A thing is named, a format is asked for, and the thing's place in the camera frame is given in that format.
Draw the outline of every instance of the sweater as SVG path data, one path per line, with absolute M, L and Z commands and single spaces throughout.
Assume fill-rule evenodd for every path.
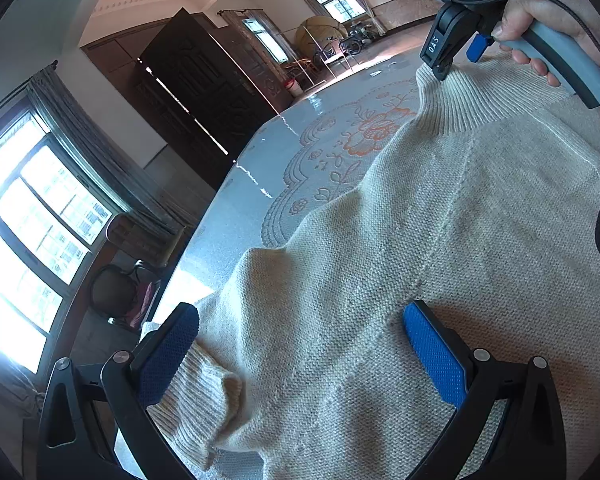
M 599 452 L 600 108 L 501 56 L 416 77 L 418 115 L 360 184 L 197 305 L 198 339 L 152 407 L 187 465 L 256 451 L 266 480 L 403 480 L 454 410 L 404 333 L 417 298 L 472 348 L 548 360 L 568 478 Z M 239 380 L 209 381 L 203 358 Z

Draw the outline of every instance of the ribbed collar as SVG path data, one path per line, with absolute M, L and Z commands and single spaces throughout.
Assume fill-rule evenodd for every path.
M 454 65 L 440 82 L 423 65 L 416 72 L 420 89 L 418 127 L 439 134 L 460 132 L 510 118 L 560 101 L 568 94 L 552 88 L 528 66 L 498 54 L 478 63 Z

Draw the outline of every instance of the window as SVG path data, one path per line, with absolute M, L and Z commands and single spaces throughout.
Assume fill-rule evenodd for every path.
M 272 35 L 270 35 L 257 20 L 249 18 L 247 20 L 242 20 L 242 22 L 256 35 L 260 40 L 260 43 L 267 47 L 267 50 L 271 53 L 273 59 L 278 63 L 286 63 L 289 61 L 289 58 L 286 56 L 285 51 L 282 50 L 282 47 L 279 46 Z
M 33 374 L 114 211 L 49 132 L 22 105 L 0 128 L 0 350 Z
M 365 13 L 365 9 L 357 0 L 318 0 L 318 3 L 322 4 L 328 13 L 340 23 Z

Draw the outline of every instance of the human hand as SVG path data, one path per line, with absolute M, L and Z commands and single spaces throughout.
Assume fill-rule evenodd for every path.
M 567 4 L 587 24 L 593 35 L 600 42 L 600 16 L 589 0 L 560 0 Z M 571 36 L 589 57 L 600 66 L 600 53 L 593 45 L 590 37 L 578 23 L 561 9 L 548 0 L 509 0 L 504 10 L 502 22 L 496 25 L 491 35 L 496 41 L 517 40 L 525 32 L 533 20 L 544 23 L 553 30 Z M 502 50 L 510 51 L 511 48 L 500 45 Z M 549 85 L 560 86 L 558 78 L 550 73 L 547 66 L 540 59 L 529 59 L 519 50 L 511 53 L 514 61 L 519 64 L 531 63 L 531 66 L 540 76 L 546 76 Z

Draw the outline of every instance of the gray handle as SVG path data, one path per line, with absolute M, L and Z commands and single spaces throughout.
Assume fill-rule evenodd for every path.
M 534 21 L 521 39 L 501 43 L 542 59 L 565 90 L 578 94 L 589 108 L 600 106 L 600 67 L 571 36 Z

